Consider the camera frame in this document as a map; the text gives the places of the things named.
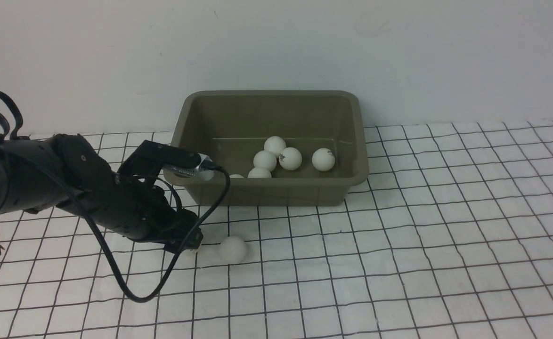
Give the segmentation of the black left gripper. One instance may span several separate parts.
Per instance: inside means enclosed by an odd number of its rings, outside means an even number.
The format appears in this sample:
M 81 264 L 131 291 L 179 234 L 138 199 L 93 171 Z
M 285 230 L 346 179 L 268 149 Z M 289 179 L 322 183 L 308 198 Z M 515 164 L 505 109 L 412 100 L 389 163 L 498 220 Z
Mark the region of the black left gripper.
M 166 183 L 158 176 L 119 176 L 106 191 L 76 195 L 82 210 L 69 202 L 70 214 L 88 215 L 97 226 L 135 242 L 165 243 L 163 250 L 180 255 L 201 247 L 203 233 L 199 217 L 190 210 L 176 210 L 165 197 Z

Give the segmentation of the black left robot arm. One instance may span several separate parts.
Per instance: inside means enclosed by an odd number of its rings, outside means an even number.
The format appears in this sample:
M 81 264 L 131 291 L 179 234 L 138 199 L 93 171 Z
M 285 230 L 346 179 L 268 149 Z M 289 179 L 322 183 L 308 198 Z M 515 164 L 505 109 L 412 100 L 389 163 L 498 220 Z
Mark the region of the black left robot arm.
M 191 165 L 200 156 L 143 141 L 117 172 L 81 135 L 45 141 L 0 140 L 0 214 L 38 214 L 55 207 L 134 242 L 165 244 L 175 252 L 198 216 L 172 207 L 155 184 L 167 164 Z

